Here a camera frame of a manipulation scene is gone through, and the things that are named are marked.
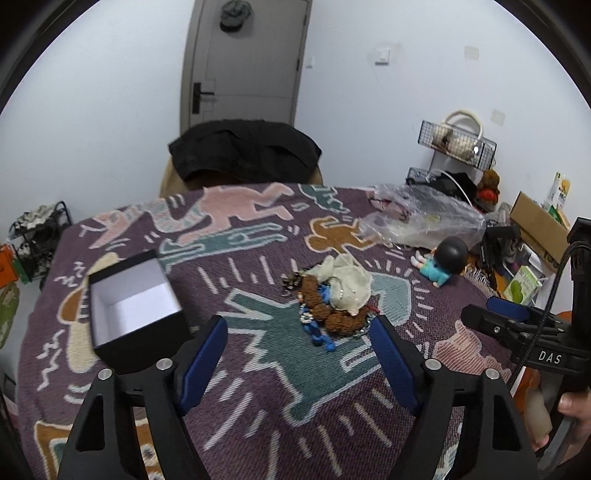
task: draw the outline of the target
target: light switch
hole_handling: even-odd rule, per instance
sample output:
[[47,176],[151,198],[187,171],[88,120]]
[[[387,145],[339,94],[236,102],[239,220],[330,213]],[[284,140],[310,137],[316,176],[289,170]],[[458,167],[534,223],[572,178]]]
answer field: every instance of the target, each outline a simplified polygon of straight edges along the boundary
[[390,49],[380,48],[378,50],[378,59],[375,61],[376,65],[388,65],[390,63]]

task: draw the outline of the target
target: wall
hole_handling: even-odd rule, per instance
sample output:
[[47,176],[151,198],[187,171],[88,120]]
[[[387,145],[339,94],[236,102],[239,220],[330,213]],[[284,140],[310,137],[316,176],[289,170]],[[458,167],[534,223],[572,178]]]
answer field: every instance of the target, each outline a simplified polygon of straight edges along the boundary
[[41,55],[0,115],[0,239],[43,203],[82,220],[157,197],[193,4],[100,0]]
[[[390,64],[377,66],[384,46]],[[466,58],[470,47],[477,60]],[[304,67],[295,125],[323,149],[327,184],[403,182],[431,158],[417,145],[421,121],[466,108],[498,143],[501,200],[520,190],[543,199],[560,170],[573,179],[568,217],[591,216],[589,107],[544,45],[493,0],[314,0]],[[556,310],[570,310],[569,282]]]

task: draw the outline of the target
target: door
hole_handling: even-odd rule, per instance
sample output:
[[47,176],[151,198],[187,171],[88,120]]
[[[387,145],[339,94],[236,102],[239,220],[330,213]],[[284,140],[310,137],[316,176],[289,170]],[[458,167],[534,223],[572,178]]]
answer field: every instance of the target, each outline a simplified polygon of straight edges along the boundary
[[226,118],[292,123],[309,3],[249,0],[253,14],[241,30],[226,33],[220,29],[226,1],[203,0],[195,6],[185,53],[181,131]]

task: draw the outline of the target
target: metal bolt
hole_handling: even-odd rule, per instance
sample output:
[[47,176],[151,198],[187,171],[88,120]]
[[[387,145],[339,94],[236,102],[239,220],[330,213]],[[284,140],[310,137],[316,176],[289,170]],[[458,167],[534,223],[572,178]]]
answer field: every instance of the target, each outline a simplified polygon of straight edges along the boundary
[[99,372],[99,380],[106,380],[113,375],[113,371],[110,368],[104,368]]
[[161,358],[156,362],[158,370],[168,370],[171,366],[173,366],[173,361],[170,358]]
[[441,368],[441,362],[434,358],[429,358],[428,360],[425,360],[425,367],[429,370],[439,370]]
[[497,370],[495,370],[494,368],[487,368],[485,371],[485,374],[491,380],[498,380],[499,377],[501,376],[500,373]]

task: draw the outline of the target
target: patterned tablecloth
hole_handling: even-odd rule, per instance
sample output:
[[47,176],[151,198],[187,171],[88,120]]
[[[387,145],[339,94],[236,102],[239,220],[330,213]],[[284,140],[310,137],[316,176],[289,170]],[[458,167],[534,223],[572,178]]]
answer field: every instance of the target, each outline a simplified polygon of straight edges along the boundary
[[[69,428],[103,368],[92,351],[86,276],[156,249],[189,322],[228,321],[222,360],[186,425],[213,479],[385,478],[413,419],[394,400],[368,338],[314,347],[281,275],[349,252],[373,276],[373,300],[427,357],[480,373],[507,353],[459,321],[486,297],[467,279],[435,288],[410,251],[356,236],[373,211],[360,190],[295,184],[215,187],[113,210],[69,228],[29,320],[19,367],[25,454],[55,479]],[[143,412],[138,434],[162,478]],[[453,459],[460,413],[436,478]]]

